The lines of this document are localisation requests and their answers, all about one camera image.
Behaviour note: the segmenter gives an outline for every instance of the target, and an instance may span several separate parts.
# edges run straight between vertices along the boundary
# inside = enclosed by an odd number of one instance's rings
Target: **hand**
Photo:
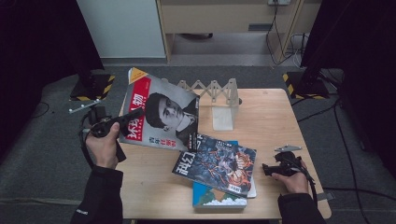
[[[306,165],[301,161],[301,165],[306,169]],[[292,176],[284,176],[276,173],[272,173],[272,177],[275,180],[279,180],[286,185],[286,188],[290,193],[309,193],[308,180],[306,176],[299,172]]]
[[[96,165],[105,168],[115,169],[119,160],[116,157],[117,138],[119,137],[120,124],[115,122],[108,135],[102,138],[96,138],[89,133],[85,143],[91,150],[96,159]]]

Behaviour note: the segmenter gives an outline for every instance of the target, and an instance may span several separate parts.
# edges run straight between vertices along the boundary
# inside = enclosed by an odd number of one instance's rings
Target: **black sleeve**
[[[94,166],[72,224],[122,223],[121,171]]]
[[[283,224],[326,223],[309,194],[281,195],[277,199],[277,202]]]

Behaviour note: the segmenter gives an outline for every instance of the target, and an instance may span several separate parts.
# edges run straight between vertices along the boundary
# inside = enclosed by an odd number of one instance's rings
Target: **wooden table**
[[[286,144],[303,147],[295,155],[305,161],[316,180],[317,193],[323,192],[285,91],[240,89],[238,94],[243,103],[233,131],[213,131],[210,106],[201,106],[199,132],[222,140],[237,140],[243,147],[257,149],[253,171],[257,197],[248,199],[243,210],[195,210],[192,182],[172,174],[178,151],[121,144],[127,157],[118,165],[124,172],[121,188],[124,218],[281,219],[277,198],[287,190],[282,183],[264,174],[262,163],[278,165],[274,149]],[[318,208],[323,217],[331,216],[326,200],[318,202]]]

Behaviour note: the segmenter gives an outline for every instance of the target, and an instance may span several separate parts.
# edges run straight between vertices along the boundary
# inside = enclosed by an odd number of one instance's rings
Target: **white wall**
[[[155,0],[78,0],[101,58],[165,58]]]

